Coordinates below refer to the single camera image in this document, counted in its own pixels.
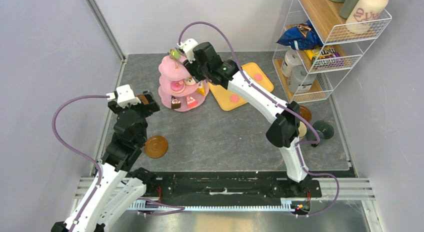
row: wire rack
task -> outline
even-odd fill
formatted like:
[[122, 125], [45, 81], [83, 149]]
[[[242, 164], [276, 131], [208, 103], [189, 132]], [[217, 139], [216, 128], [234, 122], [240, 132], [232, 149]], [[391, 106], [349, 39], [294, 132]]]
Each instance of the wire rack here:
[[[314, 11], [310, 8], [314, 5], [308, 4], [307, 6], [309, 6], [309, 12]], [[311, 17], [306, 11], [307, 10], [305, 9], [305, 6], [301, 3], [301, 0], [292, 0], [289, 12], [285, 19], [283, 29], [281, 31], [281, 35], [288, 28], [300, 23], [304, 23], [307, 20], [310, 20], [312, 22], [315, 29], [318, 28], [318, 32], [323, 31], [322, 28], [319, 28], [321, 24], [319, 22], [318, 24], [315, 24], [313, 20], [313, 18], [317, 18], [317, 20], [319, 21], [323, 18], [317, 17], [316, 15], [315, 17]], [[333, 12], [324, 14], [325, 16], [332, 16], [331, 13]], [[316, 74], [316, 79], [308, 92], [300, 93], [299, 89], [297, 89], [295, 93], [289, 91], [288, 78], [284, 76], [281, 65], [283, 64], [286, 52], [291, 48], [280, 44], [276, 46], [272, 61], [275, 67], [275, 71], [278, 74], [278, 77], [281, 81], [281, 85], [284, 88], [284, 92], [287, 95], [287, 99], [289, 100], [289, 102], [296, 101], [298, 103], [305, 103], [326, 100], [332, 94], [334, 89], [352, 70], [352, 68], [358, 63], [362, 56], [364, 56], [365, 52], [367, 52], [367, 50], [371, 47], [374, 41], [380, 36], [380, 34], [384, 31], [389, 22], [392, 20], [392, 16], [385, 9], [378, 15], [373, 14], [372, 16], [375, 20], [372, 21], [343, 24], [342, 22], [344, 20], [341, 20], [338, 17], [338, 13], [333, 14], [333, 16], [335, 16], [334, 18], [337, 18], [335, 20], [341, 24], [336, 24], [334, 26], [330, 25], [330, 27], [326, 27], [326, 33], [324, 33], [324, 37], [323, 34], [318, 33], [318, 35], [323, 41], [322, 48], [332, 45], [336, 52], [339, 53], [339, 57], [320, 58], [323, 54], [323, 49], [321, 49], [321, 51], [317, 55], [317, 58], [320, 59], [310, 61], [304, 51], [297, 51], [299, 57], [302, 60], [304, 68], [308, 72], [307, 76], [310, 76], [311, 74]], [[367, 47], [362, 49], [361, 46], [363, 46], [363, 44], [358, 43], [361, 41], [370, 41], [370, 43], [367, 43]], [[338, 76], [331, 76], [331, 80], [329, 80], [327, 73], [344, 74], [339, 74]]]

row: wooden shelf board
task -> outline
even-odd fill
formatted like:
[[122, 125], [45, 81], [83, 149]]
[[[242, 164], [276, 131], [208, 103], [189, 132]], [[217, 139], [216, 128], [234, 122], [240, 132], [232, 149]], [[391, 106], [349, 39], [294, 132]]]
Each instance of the wooden shelf board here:
[[[294, 27], [294, 26], [295, 26], [294, 24], [290, 24], [290, 25], [287, 25], [285, 27], [285, 29], [288, 30], [288, 29], [290, 29], [291, 27]], [[334, 47], [335, 51], [337, 51], [340, 54], [341, 57], [346, 56], [346, 53], [342, 49], [340, 44], [333, 44], [332, 46]], [[312, 66], [312, 61], [309, 59], [308, 55], [303, 50], [298, 50], [298, 51], [299, 51], [300, 58], [303, 60], [303, 63], [306, 66], [306, 69], [309, 71], [311, 69], [311, 66]]]
[[[292, 92], [290, 92], [290, 90], [289, 90], [288, 78], [285, 77], [283, 72], [281, 71], [281, 65], [283, 64], [283, 59], [282, 58], [273, 59], [272, 62], [274, 63], [275, 69], [277, 70], [278, 77], [279, 77], [279, 79], [282, 83], [282, 86], [284, 87], [285, 95], [287, 96], [287, 99], [291, 102], [294, 94]], [[322, 91], [323, 91], [323, 88], [321, 87], [318, 80], [315, 79], [310, 90], [307, 93], [302, 93], [300, 95], [307, 95], [307, 94], [310, 94], [310, 93], [322, 92]]]
[[[343, 3], [336, 3], [331, 0], [299, 0], [308, 14], [315, 30], [325, 43], [334, 26], [343, 25], [346, 19], [340, 17], [339, 11]], [[337, 28], [333, 32], [332, 37], [327, 43], [335, 43], [341, 41], [352, 41], [358, 39], [373, 38], [376, 33], [370, 28], [368, 32], [355, 34], [346, 29], [345, 26]]]

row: gray tabletop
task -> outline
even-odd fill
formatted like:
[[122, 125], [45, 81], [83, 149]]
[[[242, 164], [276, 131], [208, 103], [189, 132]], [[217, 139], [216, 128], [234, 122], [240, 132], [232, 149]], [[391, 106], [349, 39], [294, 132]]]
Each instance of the gray tabletop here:
[[[230, 53], [219, 53], [222, 59]], [[231, 111], [222, 110], [212, 93], [199, 107], [177, 112], [162, 105], [159, 94], [158, 66], [165, 54], [132, 54], [128, 57], [121, 85], [132, 84], [135, 93], [150, 90], [160, 111], [147, 118], [149, 137], [164, 136], [169, 143], [167, 153], [149, 158], [144, 153], [133, 169], [150, 171], [285, 171], [278, 148], [265, 137], [270, 124], [250, 104]], [[275, 96], [287, 100], [272, 63], [272, 52], [239, 52], [242, 64], [254, 62], [274, 84]], [[325, 120], [334, 127], [334, 137], [318, 147], [302, 145], [302, 153], [310, 170], [347, 170], [348, 163], [328, 100], [303, 103], [312, 112], [312, 123]], [[106, 142], [113, 133], [116, 117], [112, 118]]]

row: purple cable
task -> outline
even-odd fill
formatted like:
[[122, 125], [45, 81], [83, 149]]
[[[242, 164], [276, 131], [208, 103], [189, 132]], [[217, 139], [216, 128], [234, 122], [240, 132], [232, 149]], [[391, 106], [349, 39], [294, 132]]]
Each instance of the purple cable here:
[[185, 207], [173, 206], [173, 205], [168, 205], [168, 204], [164, 204], [164, 203], [159, 203], [157, 201], [154, 201], [154, 200], [151, 200], [151, 199], [148, 199], [148, 198], [138, 198], [137, 200], [138, 201], [147, 201], [147, 202], [150, 202], [152, 204], [162, 206], [162, 207], [177, 209], [177, 210], [163, 212], [163, 213], [150, 213], [150, 214], [147, 213], [147, 214], [145, 214], [146, 217], [166, 216], [166, 215], [171, 215], [171, 214], [176, 214], [176, 213], [182, 212], [183, 210], [186, 209]]
[[[80, 97], [76, 97], [73, 98], [71, 100], [68, 100], [67, 102], [65, 102], [64, 104], [62, 104], [57, 110], [56, 112], [54, 112], [53, 115], [53, 119], [51, 120], [51, 129], [53, 130], [53, 134], [54, 136], [56, 136], [56, 139], [62, 144], [64, 145], [66, 148], [68, 148], [69, 150], [75, 152], [76, 154], [86, 158], [87, 160], [89, 160], [91, 163], [94, 164], [94, 166], [96, 167], [97, 171], [98, 171], [98, 178], [97, 178], [97, 183], [96, 185], [100, 185], [100, 182], [102, 181], [102, 168], [100, 168], [100, 165], [90, 156], [88, 156], [87, 154], [79, 151], [78, 149], [70, 146], [68, 143], [66, 143], [62, 137], [59, 135], [58, 130], [56, 129], [56, 119], [58, 118], [59, 113], [61, 112], [61, 110], [63, 108], [65, 108], [67, 105], [69, 105], [72, 102], [75, 101], [79, 101], [82, 99], [96, 99], [96, 98], [101, 98], [101, 99], [107, 99], [109, 98], [109, 96], [107, 95], [85, 95], [85, 96], [80, 96]], [[84, 209], [86, 208], [86, 206], [88, 205], [88, 203], [90, 202], [90, 200], [92, 199], [92, 197], [94, 196], [95, 192], [97, 190], [97, 187], [95, 186], [93, 188], [93, 190], [91, 191], [90, 195], [88, 196], [87, 200], [84, 202], [84, 204], [81, 206], [81, 209], [79, 210], [79, 212], [76, 214], [75, 220], [77, 221], [80, 217], [81, 214], [83, 213]], [[69, 229], [69, 232], [72, 232], [74, 230], [75, 224], [73, 223]]]
[[321, 139], [320, 139], [320, 137], [318, 136], [318, 133], [317, 133], [317, 131], [314, 129], [314, 127], [308, 122], [308, 121], [306, 121], [306, 119], [304, 119], [302, 116], [300, 116], [299, 114], [297, 114], [296, 112], [294, 112], [293, 110], [291, 110], [291, 109], [289, 109], [289, 108], [287, 108], [286, 106], [284, 106], [284, 105], [282, 105], [282, 104], [279, 104], [276, 100], [274, 100], [271, 96], [269, 96], [266, 92], [264, 92], [262, 89], [260, 89], [259, 87], [257, 87], [254, 83], [251, 83], [250, 82], [250, 80], [249, 80], [249, 78], [245, 75], [245, 73], [243, 72], [243, 69], [242, 69], [242, 66], [240, 65], [240, 62], [239, 62], [239, 60], [237, 59], [237, 56], [236, 56], [236, 53], [234, 52], [234, 50], [233, 50], [233, 47], [231, 46], [231, 43], [230, 43], [230, 41], [228, 40], [228, 38], [225, 36], [225, 34], [218, 28], [218, 27], [216, 27], [215, 25], [213, 25], [213, 24], [211, 24], [211, 23], [208, 23], [208, 22], [203, 22], [203, 21], [196, 21], [196, 22], [193, 22], [193, 23], [190, 23], [189, 25], [187, 25], [182, 31], [181, 31], [181, 33], [179, 34], [179, 38], [178, 38], [178, 44], [180, 44], [181, 43], [181, 39], [182, 39], [182, 37], [183, 37], [183, 34], [184, 34], [184, 32], [188, 29], [188, 28], [190, 28], [191, 26], [193, 26], [193, 25], [198, 25], [198, 24], [202, 24], [202, 25], [207, 25], [207, 26], [210, 26], [210, 27], [212, 27], [212, 28], [214, 28], [216, 31], [218, 31], [220, 34], [221, 34], [221, 36], [224, 38], [224, 40], [226, 41], [226, 43], [228, 44], [228, 47], [229, 47], [229, 50], [231, 51], [231, 54], [232, 54], [232, 57], [234, 58], [234, 61], [235, 61], [235, 63], [237, 64], [237, 67], [238, 67], [238, 70], [241, 72], [241, 75], [243, 76], [243, 78], [244, 78], [244, 80], [248, 83], [248, 85], [249, 86], [252, 86], [255, 90], [257, 90], [259, 93], [261, 93], [264, 97], [266, 97], [268, 100], [270, 100], [271, 102], [273, 102], [276, 106], [278, 106], [278, 107], [280, 107], [280, 108], [282, 108], [283, 110], [285, 110], [285, 111], [287, 111], [287, 112], [289, 112], [290, 114], [292, 114], [293, 116], [295, 116], [296, 118], [298, 118], [300, 121], [302, 121], [312, 132], [313, 132], [313, 135], [315, 136], [315, 138], [316, 138], [316, 140], [315, 141], [311, 141], [311, 140], [307, 140], [307, 141], [301, 141], [301, 140], [299, 140], [294, 146], [296, 147], [296, 151], [297, 151], [297, 156], [299, 157], [299, 161], [300, 161], [300, 165], [301, 165], [301, 167], [302, 167], [302, 169], [303, 169], [303, 171], [305, 171], [308, 175], [310, 175], [310, 176], [314, 176], [314, 177], [319, 177], [319, 176], [329, 176], [329, 177], [331, 177], [331, 178], [333, 178], [334, 180], [335, 180], [335, 183], [336, 183], [336, 185], [337, 185], [337, 192], [335, 193], [335, 197], [334, 197], [334, 199], [333, 199], [333, 201], [331, 202], [331, 204], [327, 207], [327, 208], [325, 208], [325, 209], [323, 209], [323, 210], [321, 210], [321, 211], [318, 211], [318, 212], [315, 212], [315, 213], [311, 213], [311, 214], [308, 214], [308, 215], [298, 215], [298, 216], [301, 216], [301, 217], [310, 217], [310, 216], [315, 216], [315, 215], [319, 215], [319, 214], [321, 214], [321, 213], [323, 213], [323, 212], [325, 212], [325, 211], [327, 211], [327, 210], [329, 210], [331, 207], [333, 207], [334, 206], [334, 204], [336, 203], [336, 201], [337, 201], [337, 198], [339, 197], [339, 192], [340, 192], [340, 184], [339, 184], [339, 180], [337, 179], [337, 177], [335, 177], [333, 174], [330, 174], [330, 173], [312, 173], [312, 172], [309, 172], [308, 170], [306, 170], [305, 169], [305, 164], [304, 164], [304, 161], [303, 161], [303, 159], [301, 159], [302, 158], [302, 156], [301, 156], [301, 152], [300, 152], [300, 150], [299, 150], [299, 145], [301, 145], [301, 144], [318, 144], [318, 143], [320, 143], [320, 141], [321, 141]]

